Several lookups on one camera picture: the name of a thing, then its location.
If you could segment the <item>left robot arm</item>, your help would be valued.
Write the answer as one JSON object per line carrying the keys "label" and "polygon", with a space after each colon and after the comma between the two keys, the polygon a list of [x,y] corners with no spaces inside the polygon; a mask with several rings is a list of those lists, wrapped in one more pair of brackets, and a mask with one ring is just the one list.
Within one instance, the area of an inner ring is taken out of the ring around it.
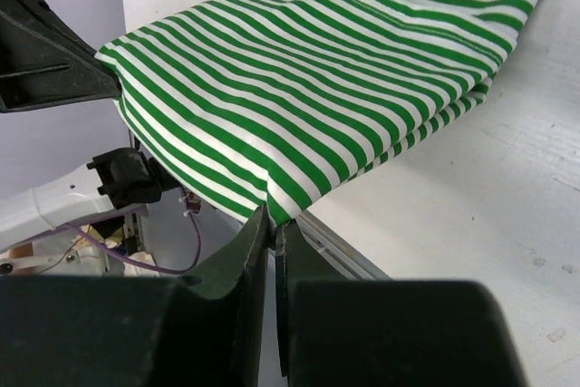
{"label": "left robot arm", "polygon": [[[121,86],[44,0],[1,0],[1,111],[112,99]],[[153,158],[120,148],[1,203],[1,249],[51,230],[155,203],[179,183]]]}

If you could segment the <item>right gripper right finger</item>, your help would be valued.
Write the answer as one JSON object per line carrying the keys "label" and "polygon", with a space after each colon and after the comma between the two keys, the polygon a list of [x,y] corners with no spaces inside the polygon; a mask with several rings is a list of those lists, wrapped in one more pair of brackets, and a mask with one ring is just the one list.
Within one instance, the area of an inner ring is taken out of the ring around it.
{"label": "right gripper right finger", "polygon": [[305,238],[295,220],[275,232],[275,303],[281,373],[290,377],[291,299],[301,281],[344,281],[347,277],[329,263]]}

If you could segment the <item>green striped tank top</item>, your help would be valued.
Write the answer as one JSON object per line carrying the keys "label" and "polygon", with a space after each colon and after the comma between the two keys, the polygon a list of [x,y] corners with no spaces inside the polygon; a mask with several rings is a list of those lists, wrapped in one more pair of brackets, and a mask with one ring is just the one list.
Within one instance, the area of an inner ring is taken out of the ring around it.
{"label": "green striped tank top", "polygon": [[134,136],[276,224],[485,101],[539,0],[209,0],[107,44]]}

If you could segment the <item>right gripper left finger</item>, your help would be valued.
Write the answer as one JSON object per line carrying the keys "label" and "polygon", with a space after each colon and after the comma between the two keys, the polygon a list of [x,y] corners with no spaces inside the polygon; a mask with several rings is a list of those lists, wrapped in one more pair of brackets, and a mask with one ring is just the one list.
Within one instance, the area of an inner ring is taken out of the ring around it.
{"label": "right gripper left finger", "polygon": [[269,243],[269,217],[262,205],[188,278],[193,360],[201,386],[257,385]]}

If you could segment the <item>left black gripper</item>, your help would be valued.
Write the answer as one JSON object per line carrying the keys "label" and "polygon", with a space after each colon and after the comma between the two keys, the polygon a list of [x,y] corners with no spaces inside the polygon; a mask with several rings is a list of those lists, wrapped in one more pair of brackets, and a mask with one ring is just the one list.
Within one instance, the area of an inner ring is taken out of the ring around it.
{"label": "left black gripper", "polygon": [[44,0],[1,0],[1,112],[120,96],[95,54]]}

